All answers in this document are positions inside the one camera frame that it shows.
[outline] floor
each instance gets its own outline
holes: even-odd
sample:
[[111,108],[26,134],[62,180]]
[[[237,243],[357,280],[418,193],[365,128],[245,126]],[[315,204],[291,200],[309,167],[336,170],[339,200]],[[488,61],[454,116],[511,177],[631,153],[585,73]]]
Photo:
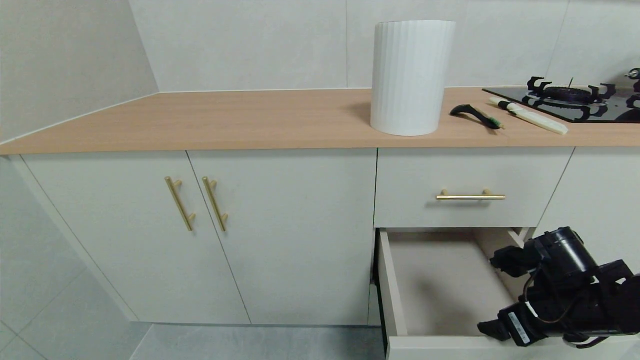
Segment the floor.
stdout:
[[154,324],[131,360],[384,360],[379,327]]

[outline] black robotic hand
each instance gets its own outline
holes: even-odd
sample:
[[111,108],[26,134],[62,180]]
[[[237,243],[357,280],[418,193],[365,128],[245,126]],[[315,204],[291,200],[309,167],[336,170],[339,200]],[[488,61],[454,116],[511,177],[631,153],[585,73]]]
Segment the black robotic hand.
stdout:
[[[500,310],[497,320],[478,324],[487,336],[513,338],[520,347],[562,336],[576,348],[589,348],[609,336],[640,332],[640,275],[622,260],[598,266],[569,227],[523,248],[500,249],[491,264],[512,277],[531,277],[516,304]],[[575,345],[591,337],[597,339]]]

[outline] kitchen counter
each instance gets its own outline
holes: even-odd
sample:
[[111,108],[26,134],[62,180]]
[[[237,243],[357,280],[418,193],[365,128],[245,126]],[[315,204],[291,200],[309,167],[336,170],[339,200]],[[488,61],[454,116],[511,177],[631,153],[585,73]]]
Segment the kitchen counter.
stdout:
[[[393,136],[369,125],[371,90],[287,90],[155,94],[0,145],[0,155],[61,152],[371,147],[640,146],[640,124],[569,124],[561,136],[487,104],[480,88],[448,88],[440,127]],[[452,117],[473,104],[505,125]]]

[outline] ribbed white vase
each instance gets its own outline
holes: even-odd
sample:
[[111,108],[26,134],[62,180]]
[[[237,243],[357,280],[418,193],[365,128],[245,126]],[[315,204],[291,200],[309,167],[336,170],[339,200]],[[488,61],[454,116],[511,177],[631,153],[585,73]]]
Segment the ribbed white vase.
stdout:
[[439,20],[376,25],[371,126],[392,135],[438,129],[456,23]]

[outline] gold cabinet handle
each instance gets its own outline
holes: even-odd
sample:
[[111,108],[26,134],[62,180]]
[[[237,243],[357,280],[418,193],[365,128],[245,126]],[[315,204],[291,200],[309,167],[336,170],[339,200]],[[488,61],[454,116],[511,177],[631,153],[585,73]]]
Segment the gold cabinet handle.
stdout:
[[179,188],[180,185],[182,185],[182,180],[173,182],[170,176],[167,176],[164,180],[166,181],[167,186],[169,186],[169,191],[171,191],[173,200],[175,201],[175,204],[178,206],[178,210],[180,210],[180,215],[182,215],[182,219],[184,220],[184,223],[187,225],[187,230],[193,231],[193,228],[191,227],[191,222],[193,221],[193,219],[196,218],[196,213],[191,213],[189,216],[187,216],[186,211],[184,211],[184,205],[182,204],[182,200],[180,200],[180,195],[178,195],[177,188]]
[[213,205],[213,212],[216,213],[216,218],[218,218],[218,222],[220,223],[222,231],[227,231],[227,219],[229,218],[229,215],[227,213],[224,213],[222,215],[220,214],[220,208],[218,207],[216,196],[213,194],[213,190],[216,188],[216,184],[218,184],[218,182],[215,180],[209,181],[209,178],[206,176],[202,178],[202,182],[204,184],[204,187],[207,189],[207,195],[209,195],[209,200]]
[[489,189],[484,189],[482,195],[449,195],[447,189],[442,189],[436,200],[506,200],[507,195],[492,194]]

